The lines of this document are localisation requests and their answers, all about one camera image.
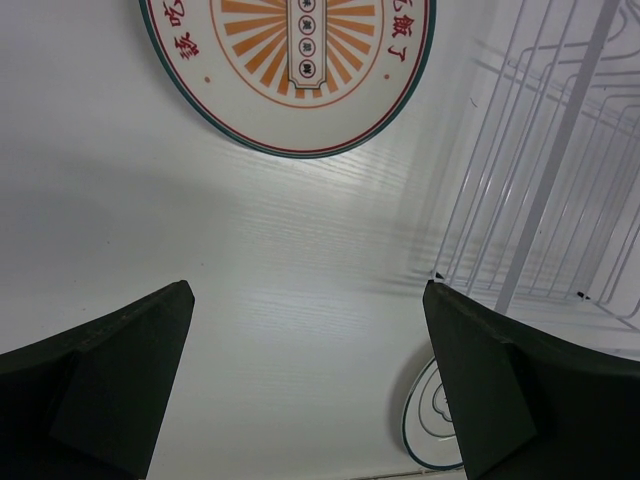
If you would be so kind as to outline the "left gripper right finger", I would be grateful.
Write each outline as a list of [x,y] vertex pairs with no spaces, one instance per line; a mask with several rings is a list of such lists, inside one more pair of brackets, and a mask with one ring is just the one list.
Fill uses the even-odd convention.
[[468,478],[638,478],[638,362],[547,334],[443,283],[427,283],[423,308]]

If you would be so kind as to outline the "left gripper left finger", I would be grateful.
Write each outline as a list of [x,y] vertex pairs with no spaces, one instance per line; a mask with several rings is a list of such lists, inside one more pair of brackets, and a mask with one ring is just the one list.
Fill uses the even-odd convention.
[[194,306],[181,280],[2,354],[2,478],[146,478]]

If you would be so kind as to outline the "orange sunburst plate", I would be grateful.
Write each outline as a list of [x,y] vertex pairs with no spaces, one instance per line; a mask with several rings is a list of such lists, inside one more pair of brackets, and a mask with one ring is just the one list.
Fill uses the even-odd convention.
[[427,65],[433,1],[143,1],[153,48],[208,123],[284,158],[347,152],[404,109]]

